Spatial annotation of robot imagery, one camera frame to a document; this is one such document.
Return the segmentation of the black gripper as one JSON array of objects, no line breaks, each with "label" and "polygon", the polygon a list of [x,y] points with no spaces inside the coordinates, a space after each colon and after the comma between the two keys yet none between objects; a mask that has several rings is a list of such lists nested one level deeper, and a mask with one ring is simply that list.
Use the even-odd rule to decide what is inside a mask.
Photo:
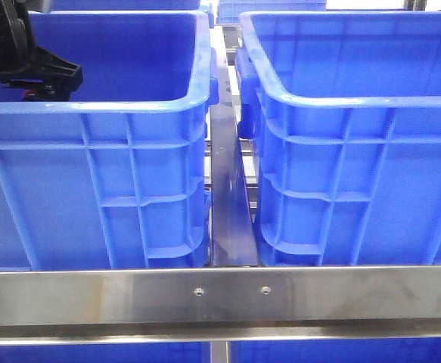
[{"label": "black gripper", "polygon": [[83,82],[82,67],[36,47],[32,1],[0,1],[0,80],[34,79],[37,101],[69,101]]}]

